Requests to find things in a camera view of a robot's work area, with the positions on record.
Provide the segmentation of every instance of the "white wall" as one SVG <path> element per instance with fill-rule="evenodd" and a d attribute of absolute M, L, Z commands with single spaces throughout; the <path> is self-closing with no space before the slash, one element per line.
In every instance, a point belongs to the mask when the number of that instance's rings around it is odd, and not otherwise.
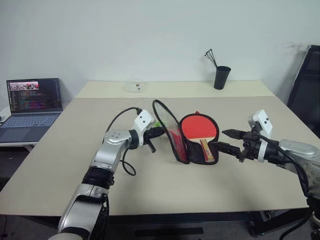
<path fill-rule="evenodd" d="M 212 48 L 230 80 L 263 80 L 287 101 L 319 0 L 0 0 L 5 80 L 59 77 L 70 101 L 89 80 L 206 81 Z"/>

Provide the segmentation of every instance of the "ping pong paddle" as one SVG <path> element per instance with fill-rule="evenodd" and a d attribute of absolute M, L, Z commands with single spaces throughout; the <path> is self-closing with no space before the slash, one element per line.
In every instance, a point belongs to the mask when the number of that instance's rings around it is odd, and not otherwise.
<path fill-rule="evenodd" d="M 217 128 L 213 122 L 202 115 L 190 115 L 182 121 L 181 128 L 189 141 L 201 145 L 205 161 L 212 163 L 215 158 L 209 149 L 208 142 L 217 135 Z"/>

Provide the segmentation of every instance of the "laptop keyboard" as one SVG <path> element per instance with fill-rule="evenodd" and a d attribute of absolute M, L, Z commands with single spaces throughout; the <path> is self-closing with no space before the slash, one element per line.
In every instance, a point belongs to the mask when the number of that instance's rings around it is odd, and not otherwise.
<path fill-rule="evenodd" d="M 12 116 L 1 128 L 50 127 L 59 115 Z"/>

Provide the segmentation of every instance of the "laptop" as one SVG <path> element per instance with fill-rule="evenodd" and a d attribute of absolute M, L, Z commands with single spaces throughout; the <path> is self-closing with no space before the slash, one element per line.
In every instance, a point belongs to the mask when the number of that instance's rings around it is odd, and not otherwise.
<path fill-rule="evenodd" d="M 0 143 L 38 142 L 62 112 L 59 78 L 6 81 L 11 116 Z"/>

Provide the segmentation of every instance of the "black cup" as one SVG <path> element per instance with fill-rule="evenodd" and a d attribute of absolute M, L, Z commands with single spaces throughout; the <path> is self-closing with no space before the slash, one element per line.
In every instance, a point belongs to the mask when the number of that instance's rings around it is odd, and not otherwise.
<path fill-rule="evenodd" d="M 228 75 L 231 71 L 231 68 L 228 66 L 218 66 L 216 68 L 215 80 L 214 80 L 214 88 L 221 90 L 224 89 Z"/>

